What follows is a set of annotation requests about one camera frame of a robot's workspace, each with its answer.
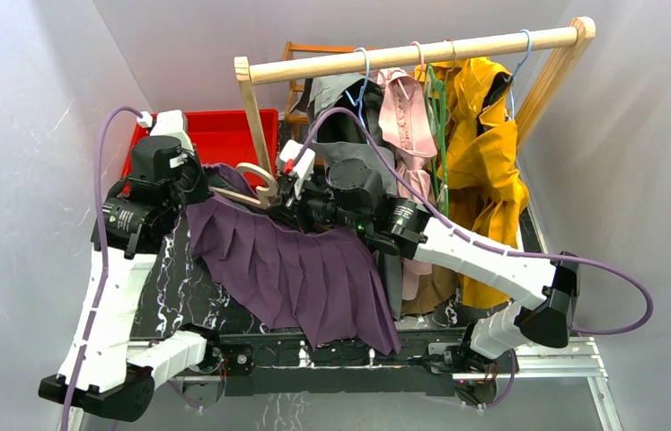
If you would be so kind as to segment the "blue wire hanger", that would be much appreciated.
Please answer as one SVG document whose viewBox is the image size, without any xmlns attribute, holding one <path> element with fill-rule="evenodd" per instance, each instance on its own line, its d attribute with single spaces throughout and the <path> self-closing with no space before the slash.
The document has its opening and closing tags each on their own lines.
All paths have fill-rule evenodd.
<svg viewBox="0 0 671 431">
<path fill-rule="evenodd" d="M 362 80 L 362 84 L 359 87 L 357 98 L 354 98 L 348 91 L 345 91 L 344 94 L 349 100 L 351 107 L 357 109 L 357 117 L 359 120 L 359 124 L 364 128 L 366 132 L 368 132 L 369 131 L 368 124 L 365 118 L 365 94 L 366 94 L 366 88 L 368 87 L 369 75 L 371 72 L 371 63 L 366 48 L 358 47 L 355 48 L 354 51 L 361 52 L 363 54 L 365 60 L 365 72 L 363 73 L 364 77 Z"/>
</svg>

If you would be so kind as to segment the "beige wooden hanger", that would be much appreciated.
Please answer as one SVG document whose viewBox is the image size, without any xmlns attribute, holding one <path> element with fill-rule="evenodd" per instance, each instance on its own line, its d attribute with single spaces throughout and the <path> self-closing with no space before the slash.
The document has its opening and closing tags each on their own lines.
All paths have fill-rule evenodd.
<svg viewBox="0 0 671 431">
<path fill-rule="evenodd" d="M 247 207 L 267 209 L 279 199 L 278 181 L 266 170 L 252 163 L 210 163 L 203 166 L 211 190 L 224 198 Z"/>
</svg>

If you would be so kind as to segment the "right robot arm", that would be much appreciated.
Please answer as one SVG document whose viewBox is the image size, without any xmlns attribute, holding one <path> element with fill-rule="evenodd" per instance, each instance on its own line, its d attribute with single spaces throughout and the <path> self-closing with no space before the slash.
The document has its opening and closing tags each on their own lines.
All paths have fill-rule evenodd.
<svg viewBox="0 0 671 431">
<path fill-rule="evenodd" d="M 484 371 L 528 342 L 568 345 L 579 293 L 571 255 L 523 253 L 468 231 L 433 207 L 387 193 L 377 171 L 359 159 L 337 163 L 329 184 L 319 187 L 311 180 L 313 151 L 295 150 L 289 145 L 278 157 L 276 206 L 295 227 L 344 228 L 373 249 L 451 269 L 511 297 L 505 309 L 465 331 L 460 358 L 467 369 Z"/>
</svg>

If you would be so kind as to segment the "grey pleated skirt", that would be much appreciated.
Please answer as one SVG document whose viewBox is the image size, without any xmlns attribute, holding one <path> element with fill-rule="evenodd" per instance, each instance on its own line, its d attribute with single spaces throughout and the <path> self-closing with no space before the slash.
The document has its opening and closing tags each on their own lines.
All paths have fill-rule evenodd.
<svg viewBox="0 0 671 431">
<path fill-rule="evenodd" d="M 380 160 L 395 160 L 378 125 L 383 91 L 369 78 L 365 94 L 368 132 L 359 124 L 357 109 L 344 94 L 348 91 L 357 98 L 363 77 L 350 73 L 308 78 L 296 108 L 305 109 L 309 121 L 319 125 L 313 133 L 312 148 L 324 161 L 328 171 L 325 179 L 334 187 L 336 202 L 348 211 L 371 216 L 366 229 L 374 233 L 379 218 L 386 214 L 388 197 L 396 196 L 398 188 L 397 180 Z"/>
</svg>

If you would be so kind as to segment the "purple pleated skirt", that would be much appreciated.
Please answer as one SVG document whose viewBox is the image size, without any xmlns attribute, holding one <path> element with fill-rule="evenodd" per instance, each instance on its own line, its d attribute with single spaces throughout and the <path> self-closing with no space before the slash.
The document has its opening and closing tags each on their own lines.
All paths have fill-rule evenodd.
<svg viewBox="0 0 671 431">
<path fill-rule="evenodd" d="M 268 328 L 299 328 L 313 347 L 358 338 L 400 352 L 375 259 L 353 231 L 301 233 L 220 195 L 185 213 L 192 255 Z"/>
</svg>

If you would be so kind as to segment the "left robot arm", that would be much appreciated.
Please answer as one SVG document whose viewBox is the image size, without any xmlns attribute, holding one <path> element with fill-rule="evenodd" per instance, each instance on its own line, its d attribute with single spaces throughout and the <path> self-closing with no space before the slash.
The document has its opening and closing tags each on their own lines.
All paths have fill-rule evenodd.
<svg viewBox="0 0 671 431">
<path fill-rule="evenodd" d="M 71 347 L 59 370 L 40 381 L 39 396 L 63 407 L 62 430 L 70 428 L 74 408 L 134 422 L 174 376 L 190 368 L 211 374 L 223 360 L 217 334 L 194 324 L 143 351 L 128 351 L 140 295 L 165 236 L 187 204 L 212 195 L 190 140 L 146 136 L 129 160 L 128 175 L 97 197 L 92 272 Z"/>
</svg>

